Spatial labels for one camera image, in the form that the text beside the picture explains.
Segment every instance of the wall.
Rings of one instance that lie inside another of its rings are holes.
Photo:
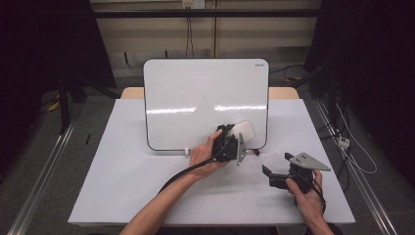
[[[321,0],[206,0],[207,9],[309,9]],[[91,0],[94,11],[181,9],[177,0]],[[98,19],[115,77],[141,74],[151,58],[192,56],[187,19]],[[266,59],[272,68],[302,64],[311,44],[315,18],[191,19],[197,58]],[[128,66],[123,53],[127,53]]]

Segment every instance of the table surface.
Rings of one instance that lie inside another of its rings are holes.
[[[288,173],[286,152],[306,152],[331,165],[302,100],[270,100],[268,115],[267,144],[259,157],[248,154],[241,165],[231,162],[199,181],[180,199],[164,226],[302,224],[293,196],[269,187],[261,165],[276,173]],[[186,167],[189,160],[183,153],[163,155],[151,151],[145,128],[142,99],[115,102],[70,223],[125,224],[157,195],[169,177]],[[323,176],[326,219],[333,223],[355,222],[335,173],[324,171]]]
[[[299,99],[297,90],[293,87],[269,87],[269,99]],[[144,99],[143,87],[127,87],[121,94],[121,99]]]

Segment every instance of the human arm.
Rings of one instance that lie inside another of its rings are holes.
[[[206,144],[192,149],[189,166],[196,165],[211,157],[213,140],[221,132],[221,130],[214,132],[207,139]],[[176,179],[141,209],[125,226],[120,235],[155,234],[177,201],[194,183],[225,165],[226,163],[218,162],[206,164]]]
[[[323,175],[317,169],[314,171],[315,183],[317,189],[322,188]],[[313,234],[333,234],[329,225],[323,216],[323,208],[320,196],[314,191],[303,194],[297,183],[291,179],[286,179],[290,192],[296,196],[297,204],[304,220],[304,223]]]

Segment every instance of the hand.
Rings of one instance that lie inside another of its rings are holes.
[[[221,133],[221,129],[217,130],[207,139],[206,144],[199,145],[198,147],[192,149],[189,166],[201,163],[202,161],[207,160],[211,157],[211,148],[213,147],[213,141]],[[225,165],[227,165],[227,163],[213,162],[210,164],[206,164],[202,167],[196,168],[190,171],[188,174],[194,175],[196,179],[201,179],[207,177],[212,172],[214,172],[218,168],[224,167]]]
[[[317,169],[314,171],[314,187],[320,190],[323,188],[323,175]],[[290,193],[296,196],[297,204],[305,224],[313,234],[332,234],[327,222],[323,217],[323,208],[320,196],[314,191],[303,194],[298,184],[291,178],[286,179]]]

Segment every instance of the metal bracket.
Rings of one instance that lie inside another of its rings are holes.
[[[247,147],[245,145],[244,136],[241,132],[238,135],[238,152],[237,152],[237,165],[240,165],[247,155]]]
[[[330,171],[331,169],[314,159],[312,156],[306,153],[300,153],[297,156],[290,158],[288,161],[294,165],[298,165],[302,168],[309,168],[309,169],[320,169]]]

